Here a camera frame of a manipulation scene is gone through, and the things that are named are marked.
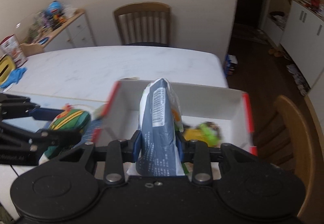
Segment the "green round embroidered pouch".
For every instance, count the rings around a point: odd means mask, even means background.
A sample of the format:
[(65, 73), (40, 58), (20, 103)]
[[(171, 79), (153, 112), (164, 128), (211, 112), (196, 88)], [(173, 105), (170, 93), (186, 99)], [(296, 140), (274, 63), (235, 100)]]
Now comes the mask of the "green round embroidered pouch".
[[(50, 130), (77, 130), (82, 136), (91, 123), (91, 115), (82, 109), (75, 109), (70, 112), (62, 112), (50, 123)], [(49, 146), (41, 156), (38, 164), (41, 165), (73, 148), (75, 144)]]

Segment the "yellow small box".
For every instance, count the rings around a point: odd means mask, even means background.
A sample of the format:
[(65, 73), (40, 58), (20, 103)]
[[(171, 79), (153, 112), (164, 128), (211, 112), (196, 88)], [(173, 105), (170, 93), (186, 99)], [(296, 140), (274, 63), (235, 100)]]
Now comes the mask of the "yellow small box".
[(206, 142), (207, 137), (200, 129), (187, 128), (183, 132), (183, 137), (186, 141), (197, 140)]

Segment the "blue-grey tissue pack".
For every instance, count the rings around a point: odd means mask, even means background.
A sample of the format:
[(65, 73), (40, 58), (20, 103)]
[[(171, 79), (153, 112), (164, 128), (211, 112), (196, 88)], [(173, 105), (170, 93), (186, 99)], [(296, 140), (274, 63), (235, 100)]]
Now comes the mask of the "blue-grey tissue pack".
[(141, 152), (130, 165), (130, 176), (183, 176), (184, 170), (176, 146), (176, 133), (183, 132), (180, 101), (169, 81), (151, 82), (140, 101), (138, 129)]

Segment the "red and white cardboard box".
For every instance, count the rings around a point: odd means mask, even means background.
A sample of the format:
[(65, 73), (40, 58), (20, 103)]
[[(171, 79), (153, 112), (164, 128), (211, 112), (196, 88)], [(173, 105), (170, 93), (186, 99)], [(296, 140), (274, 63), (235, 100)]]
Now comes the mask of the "red and white cardboard box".
[(138, 161), (128, 175), (182, 176), (180, 145), (175, 135), (207, 141), (211, 147), (230, 143), (253, 152), (252, 113), (247, 93), (222, 87), (155, 81), (116, 82), (92, 134), (96, 146), (142, 134)]

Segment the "blue cloth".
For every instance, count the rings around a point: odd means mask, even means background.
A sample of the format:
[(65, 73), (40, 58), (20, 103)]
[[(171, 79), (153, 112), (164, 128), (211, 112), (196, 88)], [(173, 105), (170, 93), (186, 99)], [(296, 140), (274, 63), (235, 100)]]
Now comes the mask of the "blue cloth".
[(9, 87), (11, 84), (18, 83), (24, 73), (27, 71), (26, 67), (23, 68), (18, 68), (10, 72), (7, 80), (3, 84), (1, 84), (1, 89), (6, 89)]

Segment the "yellow tissue box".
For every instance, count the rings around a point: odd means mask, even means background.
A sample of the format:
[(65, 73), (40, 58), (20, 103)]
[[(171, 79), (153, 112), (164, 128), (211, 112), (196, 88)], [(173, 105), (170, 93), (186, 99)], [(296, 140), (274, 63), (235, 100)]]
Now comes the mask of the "yellow tissue box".
[(16, 69), (12, 57), (5, 54), (0, 60), (0, 84), (3, 84), (9, 77), (10, 73)]

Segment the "small wooden chair back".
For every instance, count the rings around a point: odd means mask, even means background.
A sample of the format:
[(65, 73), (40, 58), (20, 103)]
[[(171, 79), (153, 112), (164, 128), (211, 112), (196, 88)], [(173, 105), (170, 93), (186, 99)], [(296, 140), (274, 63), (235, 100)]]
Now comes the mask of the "small wooden chair back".
[(43, 47), (39, 44), (20, 44), (20, 48), (26, 57), (43, 53)]

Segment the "wooden chair at right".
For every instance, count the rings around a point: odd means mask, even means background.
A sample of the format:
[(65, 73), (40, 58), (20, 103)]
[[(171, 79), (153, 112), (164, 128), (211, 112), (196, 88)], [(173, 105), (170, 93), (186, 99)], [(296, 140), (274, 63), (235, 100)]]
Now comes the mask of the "wooden chair at right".
[(284, 95), (274, 101), (273, 116), (253, 135), (261, 160), (298, 176), (306, 190), (298, 217), (304, 223), (323, 223), (323, 202), (316, 187), (315, 145), (300, 109)]

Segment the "white sideboard with wood top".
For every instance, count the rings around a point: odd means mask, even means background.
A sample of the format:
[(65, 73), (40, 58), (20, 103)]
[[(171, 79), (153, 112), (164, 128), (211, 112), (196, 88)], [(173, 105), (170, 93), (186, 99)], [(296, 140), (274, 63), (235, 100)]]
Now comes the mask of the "white sideboard with wood top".
[(61, 27), (54, 31), (46, 32), (37, 42), (32, 44), (41, 45), (43, 53), (97, 46), (84, 9), (77, 9), (75, 14)]

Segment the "blue globe toy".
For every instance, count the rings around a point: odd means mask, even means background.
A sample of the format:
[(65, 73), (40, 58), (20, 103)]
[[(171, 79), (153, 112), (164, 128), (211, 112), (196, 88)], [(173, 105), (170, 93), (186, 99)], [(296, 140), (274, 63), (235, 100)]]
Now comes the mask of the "blue globe toy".
[(61, 15), (63, 13), (62, 4), (59, 1), (53, 1), (45, 10), (46, 17), (52, 17), (56, 14)]

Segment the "blue carton on floor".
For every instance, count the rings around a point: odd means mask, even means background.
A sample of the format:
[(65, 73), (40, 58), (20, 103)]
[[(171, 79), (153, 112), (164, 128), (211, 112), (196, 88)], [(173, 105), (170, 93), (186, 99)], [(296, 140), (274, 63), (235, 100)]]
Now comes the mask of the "blue carton on floor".
[(224, 74), (225, 76), (232, 75), (238, 65), (237, 58), (234, 55), (228, 54), (224, 62)]

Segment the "wooden slat-back chair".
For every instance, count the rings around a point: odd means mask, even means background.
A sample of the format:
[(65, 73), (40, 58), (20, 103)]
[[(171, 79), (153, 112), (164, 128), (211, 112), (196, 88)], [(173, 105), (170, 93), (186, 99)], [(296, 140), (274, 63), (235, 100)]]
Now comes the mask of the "wooden slat-back chair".
[(169, 47), (171, 7), (161, 2), (136, 2), (113, 12), (122, 45)]

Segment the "orange toy keychain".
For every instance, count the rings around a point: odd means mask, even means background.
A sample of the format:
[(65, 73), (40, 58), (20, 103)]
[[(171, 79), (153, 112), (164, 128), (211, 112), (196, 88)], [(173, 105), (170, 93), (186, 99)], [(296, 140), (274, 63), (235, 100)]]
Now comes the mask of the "orange toy keychain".
[(70, 105), (70, 104), (65, 104), (64, 105), (64, 107), (63, 107), (63, 110), (65, 111), (65, 112), (70, 112), (70, 111), (72, 111), (72, 110), (75, 110), (76, 108), (74, 107), (74, 105)]

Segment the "white wall cabinet unit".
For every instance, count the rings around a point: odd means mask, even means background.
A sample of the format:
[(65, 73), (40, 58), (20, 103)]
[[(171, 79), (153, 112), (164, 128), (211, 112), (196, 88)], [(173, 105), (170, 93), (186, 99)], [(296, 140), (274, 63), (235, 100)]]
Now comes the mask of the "white wall cabinet unit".
[(323, 0), (267, 0), (263, 31), (313, 87), (323, 73)]

